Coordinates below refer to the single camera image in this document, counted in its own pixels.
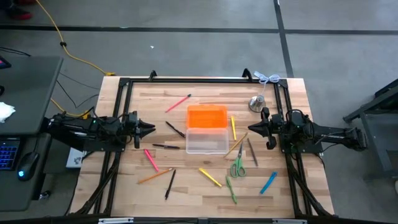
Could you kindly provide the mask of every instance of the orange container lid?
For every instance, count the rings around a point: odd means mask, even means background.
[[[226,106],[188,106],[187,128],[226,128],[228,119]]]

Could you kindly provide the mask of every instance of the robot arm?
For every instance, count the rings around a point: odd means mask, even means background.
[[[268,117],[269,109],[264,107],[261,111],[261,122],[248,127],[262,137],[268,137],[268,149],[276,146],[276,138],[272,134],[280,134],[283,141],[281,144],[290,146],[288,152],[291,153],[322,152],[321,142],[343,144],[356,151],[363,151],[366,148],[362,132],[358,128],[319,126],[300,110],[288,111],[286,121],[283,120],[281,114],[273,114],[270,120]]]
[[[114,117],[72,118],[65,114],[56,114],[48,119],[44,131],[69,146],[80,151],[123,151],[126,143],[134,141],[139,148],[139,140],[155,131],[137,117],[137,111]]]

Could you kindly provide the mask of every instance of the black pen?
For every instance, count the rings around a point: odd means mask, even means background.
[[[172,124],[170,124],[169,122],[166,121],[166,124],[170,126],[170,128],[172,128],[174,131],[176,131],[179,135],[181,135],[181,137],[185,138],[184,133],[182,133],[181,131],[177,130],[174,126],[172,126]]]
[[[177,171],[177,170],[174,169],[172,179],[170,180],[169,188],[168,188],[167,191],[166,191],[166,195],[164,195],[164,197],[165,197],[166,200],[167,200],[167,198],[169,197],[169,193],[170,193],[170,190],[171,190],[171,188],[172,188],[172,184],[173,184],[173,180],[174,180],[174,176],[175,176],[175,171]]]
[[[168,146],[168,145],[163,145],[163,144],[152,144],[153,146],[159,146],[159,147],[164,147],[167,149],[180,149],[178,146]]]

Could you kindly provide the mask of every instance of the scissors handle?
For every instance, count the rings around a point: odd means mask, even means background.
[[[246,176],[246,169],[242,166],[242,160],[237,159],[231,165],[231,176],[232,177],[244,177]]]

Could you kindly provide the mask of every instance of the blue marker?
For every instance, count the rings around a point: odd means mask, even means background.
[[[271,176],[269,177],[267,183],[265,184],[265,186],[261,189],[260,194],[263,194],[268,187],[271,185],[272,181],[274,181],[274,178],[276,177],[276,175],[278,174],[278,172],[272,172]]]

